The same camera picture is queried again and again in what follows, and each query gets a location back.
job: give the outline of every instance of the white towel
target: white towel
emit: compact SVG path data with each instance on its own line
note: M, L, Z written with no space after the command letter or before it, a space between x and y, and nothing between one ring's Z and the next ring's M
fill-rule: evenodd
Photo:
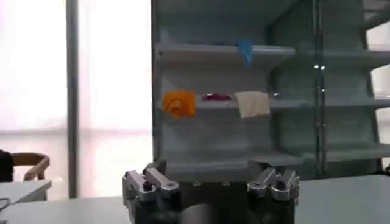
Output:
M260 91L239 92L235 94L242 119L269 114L268 94Z

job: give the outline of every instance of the blue object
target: blue object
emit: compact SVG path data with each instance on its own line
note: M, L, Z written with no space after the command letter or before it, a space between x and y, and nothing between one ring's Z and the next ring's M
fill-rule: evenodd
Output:
M238 40L238 49L239 52L244 57L244 66L245 68L249 68L250 64L252 63L252 53L253 53L253 42L250 39L242 38Z

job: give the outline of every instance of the orange object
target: orange object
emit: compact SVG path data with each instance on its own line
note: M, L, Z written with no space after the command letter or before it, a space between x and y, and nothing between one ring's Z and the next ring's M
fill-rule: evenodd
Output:
M174 118L194 116L195 93L187 90L170 91L164 94L163 110Z

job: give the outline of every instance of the white table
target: white table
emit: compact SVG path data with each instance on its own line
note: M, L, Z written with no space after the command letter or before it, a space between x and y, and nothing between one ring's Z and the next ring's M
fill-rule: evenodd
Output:
M296 224L390 223L390 178L303 181ZM121 197L20 203L0 212L9 224L130 224Z
M0 198L9 198L12 204L38 201L50 187L49 180L0 183Z
M121 197L20 203L0 212L7 224L130 224Z

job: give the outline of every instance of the wooden chair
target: wooden chair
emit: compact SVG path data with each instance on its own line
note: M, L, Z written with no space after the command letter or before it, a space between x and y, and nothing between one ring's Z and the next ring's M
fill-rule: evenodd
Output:
M24 175L24 181L34 180L36 177L38 180L44 180L44 172L50 165L49 157L41 153L13 153L12 159L14 166L33 166Z

